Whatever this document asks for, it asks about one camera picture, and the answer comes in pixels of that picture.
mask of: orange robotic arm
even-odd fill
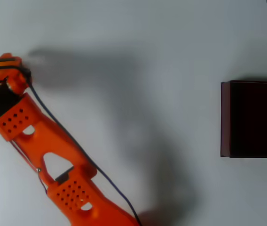
[[[30,86],[31,74],[22,66],[22,60],[3,54],[0,57],[0,134],[37,171],[47,185],[48,197],[72,226],[141,225],[138,218],[136,220],[108,200],[95,186],[91,179],[99,168],[56,119],[53,121],[44,115],[31,97],[24,94]],[[29,126],[35,131],[26,135],[23,131]],[[51,178],[45,166],[44,155],[49,152],[73,164],[73,168],[56,180]],[[82,210],[87,203],[92,208]]]

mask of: white table surface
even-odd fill
[[[4,52],[35,56],[37,91],[139,213],[267,226],[267,159],[220,158],[220,83],[267,76],[265,0],[0,0]],[[0,137],[4,225],[69,222]]]

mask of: black object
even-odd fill
[[[0,85],[0,116],[16,105],[21,98],[9,89],[4,81]]]
[[[267,82],[221,84],[221,156],[267,157]]]

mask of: dark box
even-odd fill
[[[267,82],[221,84],[221,156],[267,157]]]

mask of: wire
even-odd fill
[[[108,180],[108,182],[114,187],[114,189],[122,196],[122,198],[127,202],[128,206],[130,207],[131,211],[134,214],[138,224],[142,226],[142,223],[139,219],[138,214],[136,213],[133,205],[130,203],[129,199],[120,191],[120,189],[115,185],[115,183],[111,180],[111,178],[91,159],[91,157],[85,152],[85,150],[81,147],[81,145],[77,142],[77,140],[68,132],[68,130],[54,117],[54,115],[50,112],[50,110],[46,107],[46,105],[42,102],[40,97],[38,96],[37,92],[35,91],[34,87],[32,86],[31,82],[29,83],[29,88],[31,89],[33,95],[39,102],[39,104],[44,108],[47,114],[53,119],[54,122],[70,137],[70,139],[76,144],[76,146],[82,151],[84,156],[89,160],[89,162]]]
[[[0,69],[17,69],[19,70],[27,80],[27,84],[32,91],[33,95],[39,102],[39,104],[44,108],[47,114],[53,119],[53,121],[69,136],[69,138],[76,144],[76,146],[82,151],[84,156],[88,159],[88,161],[107,179],[107,181],[114,187],[114,189],[119,193],[119,195],[127,202],[128,206],[130,207],[131,211],[133,212],[134,217],[136,218],[139,226],[142,226],[142,223],[139,219],[138,214],[136,213],[133,205],[130,203],[129,199],[120,191],[120,189],[115,185],[115,183],[111,180],[111,178],[91,159],[91,157],[85,152],[83,147],[77,142],[77,140],[71,135],[71,133],[55,118],[55,116],[50,112],[50,110],[46,107],[43,101],[38,96],[37,92],[35,91],[32,82],[31,82],[31,71],[18,66],[8,65],[8,66],[0,66]]]

